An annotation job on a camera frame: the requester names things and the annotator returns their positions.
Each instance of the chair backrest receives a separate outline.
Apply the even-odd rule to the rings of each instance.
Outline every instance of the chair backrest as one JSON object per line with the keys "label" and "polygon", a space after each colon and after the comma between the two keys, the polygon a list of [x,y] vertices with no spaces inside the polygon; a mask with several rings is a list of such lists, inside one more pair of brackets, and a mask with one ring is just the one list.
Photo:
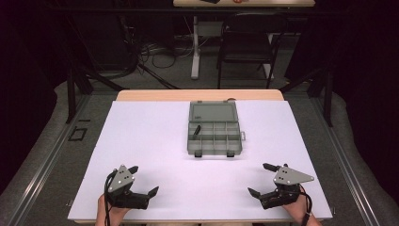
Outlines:
{"label": "chair backrest", "polygon": [[287,19],[277,13],[240,12],[232,15],[222,25],[222,35],[232,33],[283,33]]}

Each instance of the white tabletop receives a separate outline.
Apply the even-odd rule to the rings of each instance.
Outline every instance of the white tabletop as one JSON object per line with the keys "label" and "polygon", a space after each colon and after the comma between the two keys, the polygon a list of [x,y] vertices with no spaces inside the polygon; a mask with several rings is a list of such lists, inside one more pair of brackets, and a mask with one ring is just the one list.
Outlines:
{"label": "white tabletop", "polygon": [[305,172],[303,184],[318,218],[332,218],[294,115],[284,101],[236,101],[243,151],[233,158],[195,158],[187,152],[189,102],[114,102],[92,154],[68,219],[92,222],[106,176],[121,164],[138,166],[131,187],[147,193],[159,186],[147,210],[132,210],[128,222],[288,221],[281,208],[263,210],[248,187],[268,193],[275,172],[263,163]]}
{"label": "white tabletop", "polygon": [[232,0],[220,0],[217,4],[200,0],[173,0],[175,7],[313,7],[314,0],[243,0],[242,3],[234,3]]}

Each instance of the table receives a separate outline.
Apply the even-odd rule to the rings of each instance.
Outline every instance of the table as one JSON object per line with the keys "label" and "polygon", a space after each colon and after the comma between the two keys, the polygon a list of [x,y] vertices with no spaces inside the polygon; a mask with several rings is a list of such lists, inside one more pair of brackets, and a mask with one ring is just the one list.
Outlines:
{"label": "table", "polygon": [[[247,134],[241,154],[189,155],[189,101],[228,98],[237,100],[240,127]],[[313,199],[313,213],[332,218],[294,115],[278,90],[124,90],[112,104],[68,219],[93,222],[106,176],[124,164],[138,166],[133,192],[147,193],[159,186],[149,208],[130,211],[126,222],[290,221],[281,207],[263,210],[247,191],[276,188],[275,172],[263,169],[263,163],[287,163],[314,176],[304,184]]]}
{"label": "table", "polygon": [[[234,3],[232,0],[220,0],[217,4],[203,2],[200,0],[174,0],[173,6],[181,8],[309,8],[314,6],[314,0],[244,0],[242,3]],[[221,22],[210,24],[212,35],[220,35]],[[198,17],[194,16],[193,23],[193,37],[194,37],[194,55],[193,55],[193,66],[191,69],[191,78],[199,78],[200,70],[200,49],[199,49],[199,21]],[[270,71],[270,65],[263,65],[263,69],[266,73]]]}

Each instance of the gray storage box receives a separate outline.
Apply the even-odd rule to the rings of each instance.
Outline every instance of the gray storage box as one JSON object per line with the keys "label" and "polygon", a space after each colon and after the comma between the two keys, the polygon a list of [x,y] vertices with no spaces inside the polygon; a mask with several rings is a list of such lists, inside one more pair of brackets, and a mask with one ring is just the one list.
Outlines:
{"label": "gray storage box", "polygon": [[243,150],[234,101],[191,102],[188,123],[189,154],[234,157]]}

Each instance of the black chair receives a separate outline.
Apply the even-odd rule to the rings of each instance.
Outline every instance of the black chair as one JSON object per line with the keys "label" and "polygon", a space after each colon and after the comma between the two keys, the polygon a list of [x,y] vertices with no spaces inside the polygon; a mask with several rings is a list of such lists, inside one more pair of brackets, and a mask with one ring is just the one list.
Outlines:
{"label": "black chair", "polygon": [[[218,81],[228,79],[222,77],[222,62],[259,64],[258,70],[263,64],[270,64],[269,76],[264,72],[267,80],[266,88],[270,86],[276,56],[279,49],[280,38],[287,26],[287,20],[280,14],[270,13],[237,13],[229,17],[222,25],[221,43],[217,59]],[[277,35],[276,39],[269,41],[269,35]],[[243,74],[234,79],[245,78]]]}

